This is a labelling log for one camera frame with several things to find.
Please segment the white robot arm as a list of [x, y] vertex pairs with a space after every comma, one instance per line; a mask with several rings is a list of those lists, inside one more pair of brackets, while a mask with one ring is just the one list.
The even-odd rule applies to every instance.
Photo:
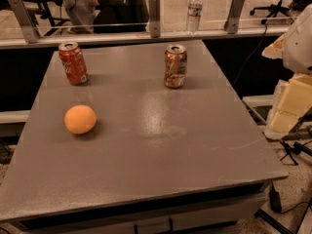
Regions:
[[266, 137], [281, 139], [312, 108], [312, 5], [262, 55], [281, 59], [283, 66], [293, 72], [289, 81], [280, 80], [276, 85], [264, 130]]

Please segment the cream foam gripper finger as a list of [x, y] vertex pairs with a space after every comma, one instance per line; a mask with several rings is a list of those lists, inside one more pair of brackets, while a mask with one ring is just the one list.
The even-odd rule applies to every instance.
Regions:
[[312, 77], [297, 74], [280, 80], [273, 94], [273, 105], [266, 121], [264, 134], [270, 139], [285, 137], [312, 108]]
[[261, 54], [268, 59], [280, 59], [282, 57], [285, 37], [286, 34], [282, 34], [272, 44], [265, 47]]

